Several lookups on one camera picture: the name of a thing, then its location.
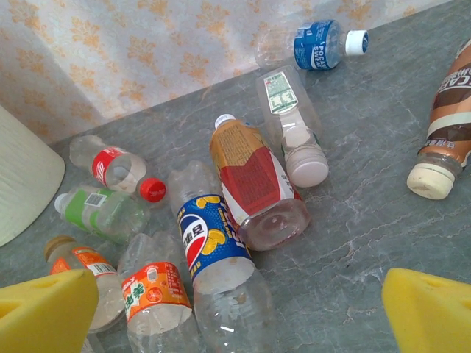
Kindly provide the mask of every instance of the yellow sponge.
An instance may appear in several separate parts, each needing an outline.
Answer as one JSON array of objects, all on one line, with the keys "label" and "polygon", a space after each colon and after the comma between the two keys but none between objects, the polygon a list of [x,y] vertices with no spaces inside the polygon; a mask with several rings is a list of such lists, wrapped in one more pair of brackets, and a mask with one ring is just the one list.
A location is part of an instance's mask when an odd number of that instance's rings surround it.
[{"label": "yellow sponge", "polygon": [[89,270],[0,288],[0,351],[79,353],[97,304]]},{"label": "yellow sponge", "polygon": [[471,285],[393,268],[382,297],[402,353],[471,352]]}]

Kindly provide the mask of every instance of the plastic bottle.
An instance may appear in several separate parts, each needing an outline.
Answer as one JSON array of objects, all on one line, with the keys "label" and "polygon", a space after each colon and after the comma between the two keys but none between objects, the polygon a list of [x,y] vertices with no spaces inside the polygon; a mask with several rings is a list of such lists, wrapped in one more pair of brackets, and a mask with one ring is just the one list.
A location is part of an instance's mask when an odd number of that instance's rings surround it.
[{"label": "plastic bottle", "polygon": [[345,32],[335,20],[301,23],[299,19],[282,20],[258,34],[255,60],[261,68],[295,65],[305,70],[330,70],[343,57],[363,55],[368,49],[367,31]]},{"label": "plastic bottle", "polygon": [[167,185],[206,343],[218,353],[274,352],[272,296],[232,227],[216,175],[193,160],[172,171]]},{"label": "plastic bottle", "polygon": [[80,353],[105,353],[105,350],[95,335],[88,335]]},{"label": "plastic bottle", "polygon": [[60,194],[54,206],[63,219],[118,244],[127,243],[149,221],[146,205],[134,196],[92,186]]},{"label": "plastic bottle", "polygon": [[270,140],[281,146],[291,182],[300,188],[323,182],[329,167],[318,140],[321,124],[296,69],[283,66],[256,85]]},{"label": "plastic bottle", "polygon": [[260,132],[230,114],[215,128],[211,157],[244,242],[263,251],[301,234],[311,216]]},{"label": "plastic bottle", "polygon": [[149,172],[146,161],[116,146],[108,146],[95,135],[80,136],[70,145],[72,164],[87,169],[111,190],[134,193],[148,202],[159,202],[166,186]]},{"label": "plastic bottle", "polygon": [[118,264],[134,353],[197,352],[198,329],[175,264],[183,252],[170,234],[138,234]]},{"label": "plastic bottle", "polygon": [[433,99],[427,141],[407,178],[417,195],[432,200],[448,196],[471,154],[471,40],[456,54]]},{"label": "plastic bottle", "polygon": [[49,274],[87,268],[95,275],[99,299],[90,332],[105,331],[121,318],[124,301],[118,275],[96,250],[77,243],[69,236],[60,235],[44,246],[44,258],[49,265]]}]

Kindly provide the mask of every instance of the marble surface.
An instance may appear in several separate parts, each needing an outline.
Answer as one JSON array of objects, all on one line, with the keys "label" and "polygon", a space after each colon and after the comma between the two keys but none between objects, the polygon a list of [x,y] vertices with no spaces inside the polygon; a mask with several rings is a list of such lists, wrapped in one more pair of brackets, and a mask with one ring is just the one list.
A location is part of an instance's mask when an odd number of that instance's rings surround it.
[{"label": "marble surface", "polygon": [[[282,352],[397,352],[380,299],[391,267],[471,282],[471,180],[465,171],[441,202],[422,199],[406,177],[425,139],[431,101],[459,46],[470,36],[469,0],[454,0],[371,31],[368,55],[306,87],[322,119],[330,176],[301,190],[313,221],[283,248],[254,254],[272,289]],[[191,159],[210,163],[214,119],[232,113],[259,126],[256,71],[123,120],[96,133],[145,157],[163,178]],[[93,178],[67,161],[60,192]],[[169,207],[153,212],[147,232],[170,229]],[[69,234],[113,264],[123,248],[61,221],[50,205],[24,234],[0,249],[0,286],[46,274],[43,246]],[[130,352],[122,320],[99,335],[106,352]]]}]

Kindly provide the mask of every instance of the floral wallpaper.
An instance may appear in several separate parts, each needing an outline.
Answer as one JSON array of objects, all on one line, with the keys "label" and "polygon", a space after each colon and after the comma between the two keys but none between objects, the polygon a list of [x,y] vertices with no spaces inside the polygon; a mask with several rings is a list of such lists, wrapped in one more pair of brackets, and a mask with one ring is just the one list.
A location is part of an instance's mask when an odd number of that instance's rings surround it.
[{"label": "floral wallpaper", "polygon": [[0,105],[47,143],[257,68],[304,11],[371,29],[448,0],[3,0]]}]

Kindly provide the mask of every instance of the red bottle cap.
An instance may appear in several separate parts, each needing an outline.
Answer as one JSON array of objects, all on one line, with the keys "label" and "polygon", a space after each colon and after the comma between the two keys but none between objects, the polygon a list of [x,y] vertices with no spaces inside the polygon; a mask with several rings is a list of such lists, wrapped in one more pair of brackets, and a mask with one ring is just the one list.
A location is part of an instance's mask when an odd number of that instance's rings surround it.
[{"label": "red bottle cap", "polygon": [[157,178],[148,178],[141,184],[141,196],[149,202],[159,202],[166,191],[165,184]]}]

